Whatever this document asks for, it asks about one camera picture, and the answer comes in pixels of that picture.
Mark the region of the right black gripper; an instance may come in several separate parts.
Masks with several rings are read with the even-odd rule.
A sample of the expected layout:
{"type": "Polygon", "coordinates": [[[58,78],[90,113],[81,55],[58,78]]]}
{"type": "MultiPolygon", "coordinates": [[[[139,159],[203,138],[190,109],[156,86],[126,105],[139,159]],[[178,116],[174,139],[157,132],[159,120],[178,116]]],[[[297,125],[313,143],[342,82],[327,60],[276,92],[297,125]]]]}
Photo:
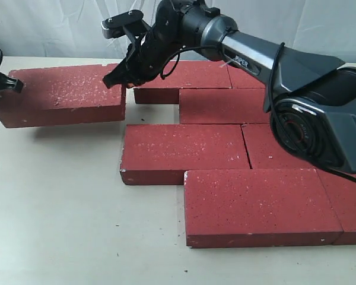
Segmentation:
{"type": "Polygon", "coordinates": [[[138,53],[125,64],[117,65],[103,77],[107,88],[122,85],[134,88],[154,80],[166,61],[182,47],[179,28],[153,25],[145,36],[138,53]]]}

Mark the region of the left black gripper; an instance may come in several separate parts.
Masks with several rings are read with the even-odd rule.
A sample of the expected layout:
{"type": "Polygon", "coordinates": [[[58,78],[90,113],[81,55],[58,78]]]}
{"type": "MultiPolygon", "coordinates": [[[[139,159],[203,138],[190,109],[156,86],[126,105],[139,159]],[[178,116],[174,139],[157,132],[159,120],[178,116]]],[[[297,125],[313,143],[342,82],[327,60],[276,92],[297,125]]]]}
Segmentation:
{"type": "Polygon", "coordinates": [[[16,93],[21,93],[24,87],[24,83],[17,79],[11,78],[0,72],[0,91],[11,90],[16,93]]]}

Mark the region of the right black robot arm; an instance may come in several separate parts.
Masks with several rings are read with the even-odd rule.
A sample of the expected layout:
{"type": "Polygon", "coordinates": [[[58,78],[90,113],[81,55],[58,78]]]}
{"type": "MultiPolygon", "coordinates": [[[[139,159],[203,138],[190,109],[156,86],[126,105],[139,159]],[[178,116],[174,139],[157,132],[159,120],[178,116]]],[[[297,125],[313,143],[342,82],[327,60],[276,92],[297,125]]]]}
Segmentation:
{"type": "Polygon", "coordinates": [[[107,87],[165,78],[167,63],[193,50],[265,85],[263,111],[288,153],[321,169],[356,174],[356,67],[242,33],[204,1],[161,1],[152,25],[135,9],[101,26],[105,38],[131,42],[124,60],[104,76],[107,87]]]}

